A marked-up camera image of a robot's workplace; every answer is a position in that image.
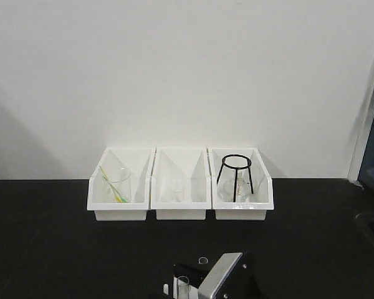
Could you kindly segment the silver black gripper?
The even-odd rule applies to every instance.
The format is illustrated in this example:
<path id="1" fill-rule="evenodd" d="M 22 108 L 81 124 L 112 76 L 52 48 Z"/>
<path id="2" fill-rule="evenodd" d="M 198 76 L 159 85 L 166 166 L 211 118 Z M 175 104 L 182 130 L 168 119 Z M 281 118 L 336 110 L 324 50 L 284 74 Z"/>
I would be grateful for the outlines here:
<path id="1" fill-rule="evenodd" d="M 250 252 L 225 253 L 198 287 L 198 298 L 263 298 Z"/>

